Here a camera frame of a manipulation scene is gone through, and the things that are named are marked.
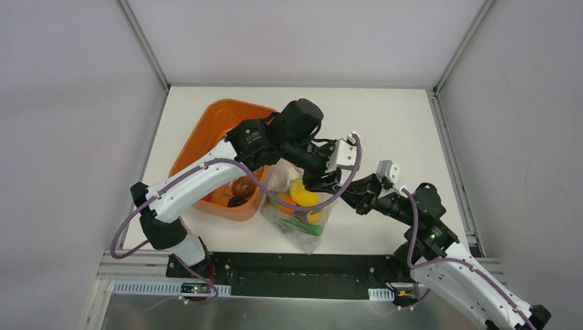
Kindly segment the white mushroom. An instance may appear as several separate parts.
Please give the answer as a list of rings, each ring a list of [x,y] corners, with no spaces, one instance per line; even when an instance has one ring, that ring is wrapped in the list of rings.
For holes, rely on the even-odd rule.
[[[267,187],[272,192],[286,192],[291,184],[300,178],[301,174],[293,166],[273,166],[270,168]]]

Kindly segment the yellow lemon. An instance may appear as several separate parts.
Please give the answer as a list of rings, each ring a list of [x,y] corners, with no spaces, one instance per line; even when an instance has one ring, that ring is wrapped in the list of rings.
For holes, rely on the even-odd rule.
[[[290,184],[289,195],[298,206],[312,207],[320,203],[318,194],[308,191],[302,179],[294,180]]]

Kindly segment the clear zip top bag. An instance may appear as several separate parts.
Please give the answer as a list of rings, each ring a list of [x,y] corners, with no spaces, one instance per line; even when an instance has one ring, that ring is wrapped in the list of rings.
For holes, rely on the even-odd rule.
[[[275,166],[282,166],[282,165],[293,166],[301,174],[301,179],[302,179],[302,174],[303,174],[302,170],[300,170],[299,168],[296,168],[294,165],[290,164],[289,162],[287,162],[285,160],[279,161]],[[321,193],[321,192],[320,193],[316,192],[316,193],[319,196],[319,200],[320,200],[319,204],[327,201],[331,197],[330,195],[327,195],[325,193]],[[293,201],[293,199],[289,195],[289,191],[286,191],[286,192],[272,192],[272,191],[270,191],[270,194],[268,196],[266,196],[265,201],[263,202],[263,205],[261,206],[261,214],[275,228],[277,228],[278,231],[282,234],[282,236],[285,237],[285,239],[287,241],[289,241],[292,245],[294,245],[298,251],[302,252],[303,254],[311,254],[314,251],[316,251],[316,249],[319,247],[319,245],[321,243],[322,236],[323,236],[324,231],[325,231],[325,227],[326,227],[327,222],[329,220],[329,216],[330,216],[331,211],[333,210],[335,205],[336,205],[335,203],[331,203],[331,204],[325,206],[324,208],[318,208],[318,209],[315,209],[314,206],[302,207],[302,206],[298,206]],[[290,229],[284,228],[281,225],[278,225],[278,223],[277,223],[278,219],[283,219],[283,218],[295,218],[295,219],[302,221],[304,223],[308,223],[308,221],[306,219],[306,214],[309,211],[319,210],[319,209],[324,210],[323,217],[321,218],[321,220],[319,222],[313,223],[313,224],[318,224],[324,228],[324,231],[323,231],[321,236],[311,236],[309,234],[304,234],[302,232],[290,230]]]

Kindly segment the orange fruit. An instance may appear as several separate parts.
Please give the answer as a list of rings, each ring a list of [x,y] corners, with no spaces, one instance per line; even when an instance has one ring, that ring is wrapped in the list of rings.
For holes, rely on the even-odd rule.
[[[306,214],[306,219],[307,219],[308,223],[311,223],[311,224],[317,223],[321,220],[324,213],[325,212],[323,209],[312,210]]]

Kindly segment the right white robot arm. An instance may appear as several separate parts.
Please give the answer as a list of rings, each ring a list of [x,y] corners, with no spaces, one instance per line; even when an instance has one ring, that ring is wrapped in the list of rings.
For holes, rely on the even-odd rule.
[[[372,174],[353,181],[342,200],[357,214],[374,210],[403,224],[405,243],[389,258],[393,278],[410,279],[446,300],[479,329],[543,329],[551,312],[511,293],[461,244],[442,222],[446,213],[437,188],[428,182],[414,192],[392,191],[387,179]]]

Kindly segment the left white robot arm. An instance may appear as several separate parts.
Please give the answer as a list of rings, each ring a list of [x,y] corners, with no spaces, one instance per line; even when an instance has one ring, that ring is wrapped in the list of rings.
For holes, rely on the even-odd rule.
[[[339,187],[343,166],[358,160],[355,138],[317,139],[323,113],[307,99],[292,100],[281,112],[240,121],[220,135],[212,148],[159,184],[138,182],[130,188],[142,231],[156,250],[168,250],[193,278],[205,276],[210,260],[203,241],[180,219],[184,211],[220,186],[285,160],[308,177],[332,176]]]

